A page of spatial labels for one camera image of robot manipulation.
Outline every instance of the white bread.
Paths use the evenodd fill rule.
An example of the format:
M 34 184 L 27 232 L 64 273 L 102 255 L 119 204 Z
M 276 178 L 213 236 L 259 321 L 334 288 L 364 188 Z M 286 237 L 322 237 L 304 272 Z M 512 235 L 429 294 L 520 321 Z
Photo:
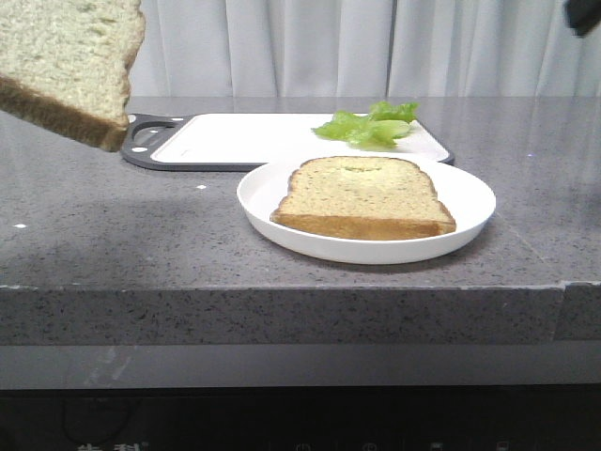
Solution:
M 119 150 L 140 0 L 2 0 L 0 108 L 92 147 Z
M 389 157 L 316 158 L 291 176 L 270 219 L 305 232 L 355 240 L 408 240 L 455 231 L 432 179 Z

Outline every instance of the green lettuce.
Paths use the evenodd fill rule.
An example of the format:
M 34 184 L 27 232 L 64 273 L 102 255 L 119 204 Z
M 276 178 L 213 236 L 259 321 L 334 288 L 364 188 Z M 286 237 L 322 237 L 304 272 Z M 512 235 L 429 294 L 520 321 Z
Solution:
M 394 148 L 395 139 L 410 133 L 409 123 L 416 118 L 417 106 L 418 103 L 394 106 L 379 101 L 372 104 L 369 114 L 364 116 L 339 110 L 331 121 L 312 130 L 322 138 L 346 141 L 353 148 Z

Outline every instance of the bread crust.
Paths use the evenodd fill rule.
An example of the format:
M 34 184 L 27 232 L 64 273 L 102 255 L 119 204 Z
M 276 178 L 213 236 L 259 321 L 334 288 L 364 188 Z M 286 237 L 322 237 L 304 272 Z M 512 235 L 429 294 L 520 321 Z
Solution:
M 0 108 L 51 132 L 109 151 L 121 149 L 129 126 L 125 113 L 119 122 L 95 117 L 4 76 L 0 76 Z
M 327 160 L 331 158 L 347 157 L 326 157 L 323 159 L 313 159 L 303 163 L 299 169 L 294 171 L 288 180 L 288 195 L 285 196 L 278 205 L 278 208 L 271 214 L 270 219 L 282 226 L 288 226 L 304 232 L 324 235 L 334 238 L 351 240 L 370 240 L 370 241 L 396 241 L 428 238 L 456 230 L 456 223 L 453 215 L 446 206 L 436 200 L 440 212 L 446 217 L 446 220 L 416 220 L 403 218 L 374 217 L 361 214 L 313 214 L 290 212 L 289 202 L 291 195 L 295 193 L 298 176 L 302 168 L 316 160 Z M 360 157 L 365 159 L 391 159 L 390 157 Z M 419 165 L 410 163 L 417 171 L 427 177 L 429 187 L 433 195 L 437 195 L 432 179 L 422 171 Z

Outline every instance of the gray granite countertop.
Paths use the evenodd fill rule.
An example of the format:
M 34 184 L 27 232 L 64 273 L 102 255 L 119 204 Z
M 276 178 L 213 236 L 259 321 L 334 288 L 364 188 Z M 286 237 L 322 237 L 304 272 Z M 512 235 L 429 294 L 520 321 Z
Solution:
M 376 100 L 134 98 L 129 110 L 331 113 Z M 415 101 L 498 206 L 464 248 L 386 266 L 266 240 L 236 198 L 243 173 L 152 171 L 0 114 L 0 344 L 601 339 L 601 99 Z

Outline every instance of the white plate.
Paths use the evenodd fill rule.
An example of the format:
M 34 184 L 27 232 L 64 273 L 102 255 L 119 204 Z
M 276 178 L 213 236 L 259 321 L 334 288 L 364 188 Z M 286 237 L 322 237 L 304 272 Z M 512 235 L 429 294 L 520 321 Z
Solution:
M 287 194 L 288 178 L 306 158 L 260 166 L 239 183 L 237 194 L 253 227 L 269 240 L 311 257 L 368 265 L 409 263 L 439 257 L 472 241 L 496 207 L 492 190 L 472 174 L 417 156 L 398 156 L 418 164 L 454 216 L 457 229 L 437 237 L 400 241 L 347 240 L 302 232 L 270 221 Z

